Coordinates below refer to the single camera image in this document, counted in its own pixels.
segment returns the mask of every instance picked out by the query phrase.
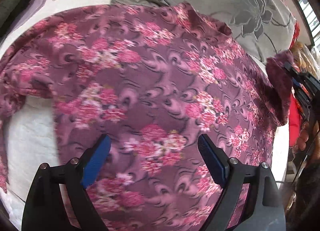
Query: dark green fabric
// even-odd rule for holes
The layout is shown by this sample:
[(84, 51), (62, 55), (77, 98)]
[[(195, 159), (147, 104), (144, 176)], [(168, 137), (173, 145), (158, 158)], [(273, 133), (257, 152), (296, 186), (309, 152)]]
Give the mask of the dark green fabric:
[(0, 0), (0, 38), (5, 35), (15, 18), (26, 9), (30, 0)]

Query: window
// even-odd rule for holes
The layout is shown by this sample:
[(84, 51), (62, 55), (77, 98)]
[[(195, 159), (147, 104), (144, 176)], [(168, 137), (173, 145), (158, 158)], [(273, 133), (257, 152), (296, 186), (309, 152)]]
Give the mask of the window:
[(315, 46), (320, 50), (320, 23), (308, 0), (300, 0), (299, 4), (306, 16)]

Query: gray flower pattern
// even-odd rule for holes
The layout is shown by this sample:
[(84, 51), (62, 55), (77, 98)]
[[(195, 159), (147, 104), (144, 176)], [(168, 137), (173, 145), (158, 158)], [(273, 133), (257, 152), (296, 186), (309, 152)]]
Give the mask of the gray flower pattern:
[(231, 19), (231, 24), (242, 26), (242, 37), (254, 34), (256, 40), (264, 32), (263, 24), (269, 24), (272, 12), (266, 9), (265, 0), (242, 0), (243, 9)]

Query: blue gripper pad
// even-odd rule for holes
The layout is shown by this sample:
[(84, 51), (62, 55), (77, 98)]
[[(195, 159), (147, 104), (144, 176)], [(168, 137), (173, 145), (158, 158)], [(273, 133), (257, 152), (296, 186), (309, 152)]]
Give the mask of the blue gripper pad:
[(228, 156), (222, 149), (217, 148), (206, 134), (199, 136), (198, 149), (212, 179), (224, 188), (229, 175)]
[(98, 177), (100, 169), (105, 162), (111, 148), (111, 139), (105, 136), (98, 145), (95, 152), (92, 154), (87, 165), (83, 169), (83, 177), (81, 184), (84, 188), (92, 185)]

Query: purple fabric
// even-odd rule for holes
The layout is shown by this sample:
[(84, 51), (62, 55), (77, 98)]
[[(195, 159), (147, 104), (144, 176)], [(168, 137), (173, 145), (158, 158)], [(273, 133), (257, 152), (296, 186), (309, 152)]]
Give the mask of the purple fabric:
[[(206, 132), (243, 163), (271, 163), (276, 127), (287, 120), (291, 81), (281, 62), (292, 62), (291, 53), (267, 65), (272, 86), (230, 34), (187, 3), (56, 14), (1, 59), (0, 118), (19, 110), (26, 95), (53, 98), (61, 163), (102, 133), (111, 137), (108, 160), (87, 190), (109, 230), (199, 230), (221, 189), (198, 136)], [(5, 189), (2, 139), (0, 147)]]

